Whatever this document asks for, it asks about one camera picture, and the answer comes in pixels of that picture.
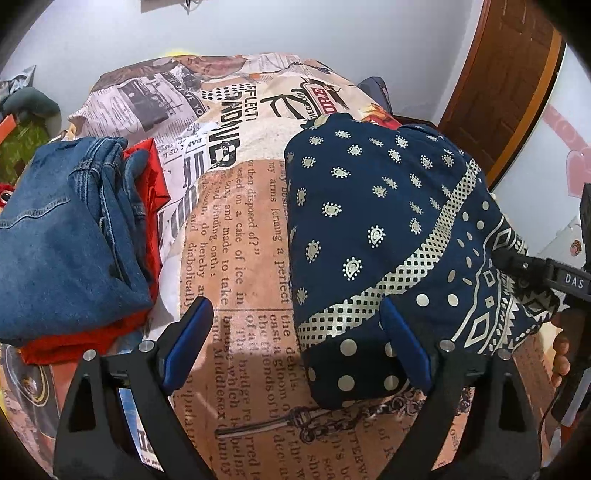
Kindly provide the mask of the person's right hand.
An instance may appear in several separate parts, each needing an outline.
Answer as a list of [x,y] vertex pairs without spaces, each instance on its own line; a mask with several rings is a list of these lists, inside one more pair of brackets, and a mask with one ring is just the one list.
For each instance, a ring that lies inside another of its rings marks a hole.
[[561,385],[562,381],[570,371],[570,360],[568,358],[570,350],[570,313],[570,310],[564,310],[556,314],[551,320],[552,325],[560,330],[553,342],[555,356],[553,360],[551,382],[555,388],[558,388]]

